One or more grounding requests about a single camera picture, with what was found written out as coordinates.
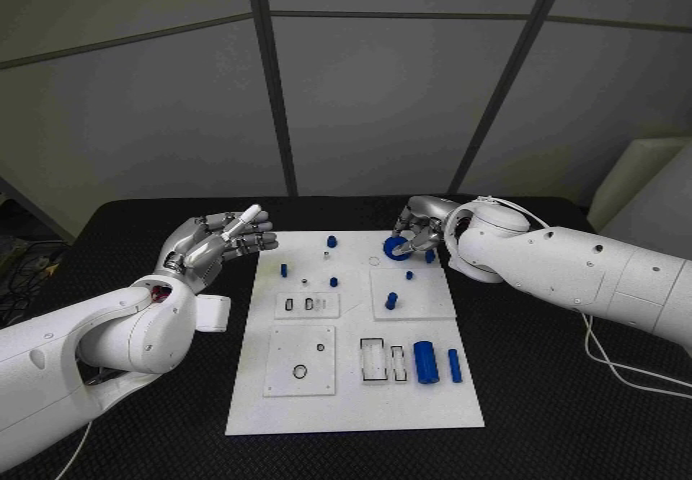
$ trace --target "large blue cylinder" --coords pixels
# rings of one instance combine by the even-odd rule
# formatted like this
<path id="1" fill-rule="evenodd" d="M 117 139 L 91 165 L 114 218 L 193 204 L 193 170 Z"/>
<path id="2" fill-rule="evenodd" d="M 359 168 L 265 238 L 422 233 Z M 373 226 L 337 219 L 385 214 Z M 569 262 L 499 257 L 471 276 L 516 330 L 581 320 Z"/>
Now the large blue cylinder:
<path id="1" fill-rule="evenodd" d="M 437 383 L 440 375 L 437 373 L 435 350 L 431 342 L 414 343 L 414 356 L 418 383 Z"/>

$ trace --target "black table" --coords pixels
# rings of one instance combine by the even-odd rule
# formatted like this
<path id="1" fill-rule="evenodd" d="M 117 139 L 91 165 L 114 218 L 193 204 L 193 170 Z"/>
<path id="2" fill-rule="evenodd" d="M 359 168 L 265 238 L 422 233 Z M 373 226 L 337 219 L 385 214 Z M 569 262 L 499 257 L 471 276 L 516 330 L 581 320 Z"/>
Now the black table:
<path id="1" fill-rule="evenodd" d="M 151 272 L 161 243 L 187 217 L 244 210 L 258 200 L 278 231 L 388 230 L 407 197 L 110 203 L 91 219 L 32 314 L 130 285 Z M 590 230 L 567 200 L 515 201 L 548 223 Z M 255 256 L 226 264 L 208 290 L 234 301 L 226 333 L 196 333 L 176 370 L 95 420 L 68 479 L 692 476 L 692 402 L 631 389 L 588 360 L 574 312 L 450 270 L 486 427 L 226 437 L 255 265 Z M 595 329 L 613 359 L 692 379 L 692 359 L 680 347 L 618 324 L 597 321 Z M 82 433 L 3 478 L 53 478 Z"/>

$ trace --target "blue block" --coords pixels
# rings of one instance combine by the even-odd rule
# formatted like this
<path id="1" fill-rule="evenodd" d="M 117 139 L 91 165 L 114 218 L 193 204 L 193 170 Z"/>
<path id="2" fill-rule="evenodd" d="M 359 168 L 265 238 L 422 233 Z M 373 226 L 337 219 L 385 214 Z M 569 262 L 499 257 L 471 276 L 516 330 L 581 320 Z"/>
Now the blue block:
<path id="1" fill-rule="evenodd" d="M 396 299 L 398 298 L 399 298 L 399 296 L 394 292 L 386 297 L 385 307 L 386 307 L 388 310 L 394 310 L 394 307 L 396 306 Z"/>
<path id="2" fill-rule="evenodd" d="M 405 260 L 409 256 L 411 256 L 411 253 L 405 253 L 404 255 L 394 255 L 392 251 L 394 249 L 399 246 L 399 245 L 404 245 L 404 243 L 407 243 L 407 239 L 404 237 L 389 237 L 386 240 L 385 240 L 385 246 L 383 246 L 383 250 L 385 250 L 385 255 L 392 259 L 392 260 L 396 260 L 398 262 L 401 262 L 402 260 Z"/>
<path id="3" fill-rule="evenodd" d="M 461 383 L 461 367 L 458 366 L 457 351 L 451 348 L 447 355 L 450 356 L 451 381 Z"/>
<path id="4" fill-rule="evenodd" d="M 437 373 L 435 350 L 431 342 L 414 343 L 415 372 L 418 374 L 418 383 L 428 384 L 440 381 Z"/>

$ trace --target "small blue cylinder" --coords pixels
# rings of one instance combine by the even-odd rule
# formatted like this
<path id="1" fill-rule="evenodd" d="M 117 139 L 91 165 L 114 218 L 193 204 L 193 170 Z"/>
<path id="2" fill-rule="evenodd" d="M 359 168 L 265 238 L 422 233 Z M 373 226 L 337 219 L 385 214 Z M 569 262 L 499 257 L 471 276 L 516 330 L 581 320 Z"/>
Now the small blue cylinder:
<path id="1" fill-rule="evenodd" d="M 435 350 L 431 342 L 414 343 L 414 356 L 418 383 L 437 383 L 440 375 L 437 373 Z"/>
<path id="2" fill-rule="evenodd" d="M 394 307 L 396 306 L 396 299 L 398 298 L 399 298 L 399 296 L 394 292 L 386 297 L 385 307 L 386 307 L 388 310 L 394 310 Z"/>
<path id="3" fill-rule="evenodd" d="M 454 383 L 461 383 L 461 368 L 458 366 L 457 351 L 451 348 L 447 354 L 450 356 L 451 381 Z"/>

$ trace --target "robotic hand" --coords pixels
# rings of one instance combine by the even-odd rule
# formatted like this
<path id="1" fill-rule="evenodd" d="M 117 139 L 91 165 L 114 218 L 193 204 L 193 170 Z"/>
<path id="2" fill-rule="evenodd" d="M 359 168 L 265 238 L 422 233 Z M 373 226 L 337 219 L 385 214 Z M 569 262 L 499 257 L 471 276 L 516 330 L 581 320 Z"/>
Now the robotic hand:
<path id="1" fill-rule="evenodd" d="M 541 229 L 529 231 L 532 217 Z M 469 227 L 457 234 L 461 222 Z M 450 267 L 474 280 L 518 290 L 587 315 L 633 326 L 692 353 L 692 262 L 617 240 L 548 224 L 519 205 L 479 197 L 460 205 L 409 199 L 392 238 L 402 256 L 444 239 Z"/>
<path id="2" fill-rule="evenodd" d="M 268 230 L 258 205 L 190 218 L 166 240 L 153 275 L 0 330 L 0 472 L 173 370 L 195 330 L 225 331 L 231 299 L 198 293 L 225 260 L 278 247 Z M 85 383 L 75 353 L 107 375 Z"/>

